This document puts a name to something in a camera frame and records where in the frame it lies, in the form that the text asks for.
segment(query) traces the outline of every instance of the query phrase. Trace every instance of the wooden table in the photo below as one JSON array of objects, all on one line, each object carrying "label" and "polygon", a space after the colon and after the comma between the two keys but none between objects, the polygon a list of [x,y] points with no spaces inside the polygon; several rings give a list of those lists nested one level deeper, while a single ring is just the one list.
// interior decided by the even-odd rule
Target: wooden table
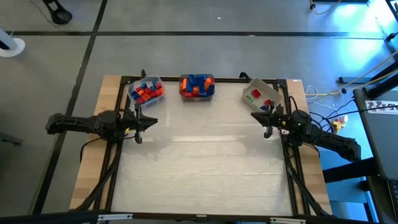
[{"label": "wooden table", "polygon": [[[121,76],[104,76],[94,114],[98,114],[104,110],[114,110],[120,82]],[[303,111],[308,111],[303,84],[301,80],[287,80],[287,87],[289,95],[293,96],[296,99],[298,108]],[[126,98],[126,92],[123,91],[121,105],[125,105]],[[97,137],[98,136],[95,134],[90,134],[88,137],[88,141]],[[76,208],[77,206],[79,206],[98,183],[101,173],[101,167],[103,165],[105,148],[106,142],[102,140],[95,141],[92,144],[86,146],[75,185],[75,191],[73,193],[72,201],[70,203],[70,208]],[[320,165],[320,159],[318,157],[318,152],[310,146],[306,145],[300,146],[299,150],[305,185],[307,186],[315,200],[322,206],[322,208],[326,212],[331,213],[331,207],[326,191],[326,184],[323,179],[323,173]],[[297,198],[298,212],[304,214],[300,190],[296,185],[295,193]],[[104,187],[99,208],[105,208],[105,200],[107,194],[108,185]]]}]

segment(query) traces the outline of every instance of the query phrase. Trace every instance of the white tabletop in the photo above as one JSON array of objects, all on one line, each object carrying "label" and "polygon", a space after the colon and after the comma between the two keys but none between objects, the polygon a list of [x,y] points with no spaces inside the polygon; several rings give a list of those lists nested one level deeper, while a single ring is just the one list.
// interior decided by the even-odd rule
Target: white tabletop
[{"label": "white tabletop", "polygon": [[178,82],[143,109],[159,122],[125,140],[112,211],[292,215],[282,144],[241,100],[245,83],[216,83],[208,102],[183,102]]}]

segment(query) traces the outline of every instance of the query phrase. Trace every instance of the plastic bin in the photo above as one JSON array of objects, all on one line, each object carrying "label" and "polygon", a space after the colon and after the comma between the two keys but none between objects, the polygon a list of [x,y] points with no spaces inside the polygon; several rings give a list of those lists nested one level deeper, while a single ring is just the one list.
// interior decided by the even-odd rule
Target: plastic bin
[{"label": "plastic bin", "polygon": [[[258,98],[253,97],[252,91],[258,90],[261,94]],[[264,106],[266,100],[271,100],[275,103],[275,107],[282,102],[282,95],[271,88],[268,84],[259,78],[255,78],[243,89],[242,100],[252,107],[255,111],[264,111],[260,107]]]},{"label": "plastic bin", "polygon": [[[179,83],[181,83],[184,80],[184,78],[188,78],[188,75],[194,75],[194,76],[207,75],[208,78],[214,79],[214,76],[212,74],[183,74],[183,75],[180,75]],[[180,92],[181,99],[183,101],[210,101],[213,98],[214,94],[216,94],[216,86],[214,87],[214,93],[211,96],[205,96],[205,97],[185,97],[185,96],[181,95],[180,88],[178,88],[178,89]]]},{"label": "plastic bin", "polygon": [[145,108],[146,106],[154,105],[154,104],[158,103],[159,101],[163,100],[164,97],[165,97],[166,89],[165,89],[164,84],[163,84],[162,80],[160,79],[160,77],[154,75],[154,76],[145,77],[145,78],[143,78],[141,80],[138,80],[138,81],[136,81],[136,82],[134,82],[134,83],[132,83],[132,84],[127,86],[127,93],[128,93],[128,95],[130,97],[131,102],[134,102],[134,104],[136,103],[136,100],[131,95],[131,93],[136,88],[140,87],[143,83],[146,83],[147,86],[152,86],[152,82],[153,81],[161,83],[162,84],[162,88],[164,89],[164,92],[160,96],[158,96],[157,98],[153,98],[153,99],[141,104],[141,107]]}]

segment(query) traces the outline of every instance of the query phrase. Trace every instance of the sticker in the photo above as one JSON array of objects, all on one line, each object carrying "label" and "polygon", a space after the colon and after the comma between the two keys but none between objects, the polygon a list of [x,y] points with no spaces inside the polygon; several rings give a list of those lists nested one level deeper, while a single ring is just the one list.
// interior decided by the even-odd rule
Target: sticker
[{"label": "sticker", "polygon": [[246,95],[246,97],[253,103],[253,99],[249,95]]},{"label": "sticker", "polygon": [[368,110],[368,113],[398,115],[398,101],[365,100],[365,103],[367,109],[391,106],[390,108]]}]

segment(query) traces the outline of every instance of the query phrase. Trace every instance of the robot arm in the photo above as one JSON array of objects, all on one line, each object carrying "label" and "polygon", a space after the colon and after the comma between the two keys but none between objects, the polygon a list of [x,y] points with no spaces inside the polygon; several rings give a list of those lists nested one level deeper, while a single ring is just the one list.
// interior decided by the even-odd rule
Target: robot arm
[{"label": "robot arm", "polygon": [[267,127],[264,133],[265,138],[272,135],[272,127],[289,131],[289,144],[301,146],[303,142],[314,144],[320,147],[337,152],[342,158],[349,161],[361,159],[361,146],[355,139],[345,138],[336,134],[321,130],[317,125],[312,124],[309,114],[296,110],[291,116],[283,114],[282,107],[277,107],[275,112],[272,109],[265,112],[251,113],[262,126]]},{"label": "robot arm", "polygon": [[111,142],[123,140],[126,130],[135,129],[135,140],[139,144],[142,143],[139,133],[156,124],[157,119],[144,116],[139,105],[135,107],[135,114],[130,110],[125,112],[123,119],[116,111],[104,111],[89,118],[65,116],[57,113],[49,118],[45,128],[49,134],[64,131],[94,133],[105,141]]}]

